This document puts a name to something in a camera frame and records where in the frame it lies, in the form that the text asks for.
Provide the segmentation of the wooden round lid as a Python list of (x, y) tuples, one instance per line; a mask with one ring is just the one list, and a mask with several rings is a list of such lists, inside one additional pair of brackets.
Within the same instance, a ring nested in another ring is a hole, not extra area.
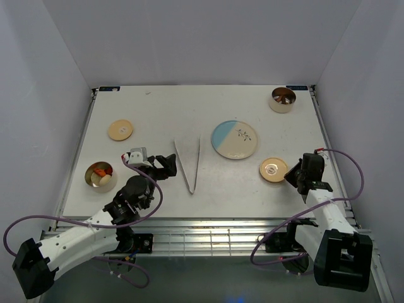
[(124, 141), (133, 133), (133, 125), (126, 119), (114, 121), (108, 128), (107, 134), (114, 141)]
[(267, 158), (259, 166), (261, 177), (272, 183), (282, 182), (287, 172), (288, 165), (284, 160), (278, 157)]

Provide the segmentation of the stainless steel slotted tongs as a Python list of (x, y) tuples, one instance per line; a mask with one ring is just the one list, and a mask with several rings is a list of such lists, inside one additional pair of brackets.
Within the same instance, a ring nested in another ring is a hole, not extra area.
[(185, 136), (174, 140), (181, 172), (190, 195), (196, 191), (199, 159), (201, 153), (201, 137)]

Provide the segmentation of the red fried chicken drumstick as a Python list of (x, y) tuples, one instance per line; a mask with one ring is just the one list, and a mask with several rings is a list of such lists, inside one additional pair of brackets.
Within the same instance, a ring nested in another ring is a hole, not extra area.
[(104, 171), (105, 171), (105, 173), (108, 174), (108, 175), (112, 175), (112, 173), (113, 173), (112, 167), (108, 167), (108, 168), (105, 169)]

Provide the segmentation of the white steamed bun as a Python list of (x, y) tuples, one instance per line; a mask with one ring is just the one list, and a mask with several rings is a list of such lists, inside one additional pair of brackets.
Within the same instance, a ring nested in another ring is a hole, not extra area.
[(106, 186), (106, 185), (110, 182), (111, 178), (112, 178), (111, 175), (105, 174), (105, 175), (99, 180), (98, 185), (99, 185), (100, 187)]

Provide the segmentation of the orange fried cutlet piece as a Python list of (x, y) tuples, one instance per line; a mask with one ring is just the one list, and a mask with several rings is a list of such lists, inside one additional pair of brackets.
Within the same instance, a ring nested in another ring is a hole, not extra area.
[(104, 176), (106, 175), (104, 169), (100, 169), (100, 168), (94, 169), (93, 172), (94, 172), (96, 175), (100, 176), (100, 177), (104, 177)]

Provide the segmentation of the steel lunch bowl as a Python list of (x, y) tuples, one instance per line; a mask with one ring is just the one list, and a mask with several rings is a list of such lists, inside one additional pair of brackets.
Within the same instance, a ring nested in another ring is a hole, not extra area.
[(85, 172), (85, 182), (96, 193), (107, 193), (115, 188), (117, 174), (111, 164), (95, 162)]
[(291, 89), (278, 87), (272, 91), (268, 103), (271, 110), (279, 114), (286, 114), (292, 110), (295, 101), (296, 95)]

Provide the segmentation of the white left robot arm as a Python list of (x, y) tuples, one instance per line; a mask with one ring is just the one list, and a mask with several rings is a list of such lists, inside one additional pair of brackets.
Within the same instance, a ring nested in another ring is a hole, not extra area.
[(177, 174), (176, 155), (148, 156), (144, 148), (122, 154), (123, 164), (136, 172), (112, 201), (89, 219), (68, 220), (72, 227), (54, 237), (30, 238), (14, 253), (12, 269), (26, 299), (34, 299), (74, 267), (115, 250), (129, 251), (134, 244), (132, 226), (148, 219), (140, 210), (150, 207), (158, 181)]

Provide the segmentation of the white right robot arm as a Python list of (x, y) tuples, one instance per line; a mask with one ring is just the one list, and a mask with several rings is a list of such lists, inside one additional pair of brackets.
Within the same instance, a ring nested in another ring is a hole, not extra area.
[(365, 292), (369, 286), (372, 241), (358, 233), (336, 205), (332, 187), (322, 180), (324, 158), (305, 153), (285, 180), (297, 189), (315, 221), (301, 215), (287, 224), (285, 243), (314, 260), (318, 285)]

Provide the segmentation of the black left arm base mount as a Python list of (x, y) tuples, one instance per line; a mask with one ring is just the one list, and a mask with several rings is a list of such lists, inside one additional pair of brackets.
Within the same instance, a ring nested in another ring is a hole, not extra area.
[(133, 234), (124, 241), (122, 251), (129, 254), (150, 254), (153, 251), (153, 234)]

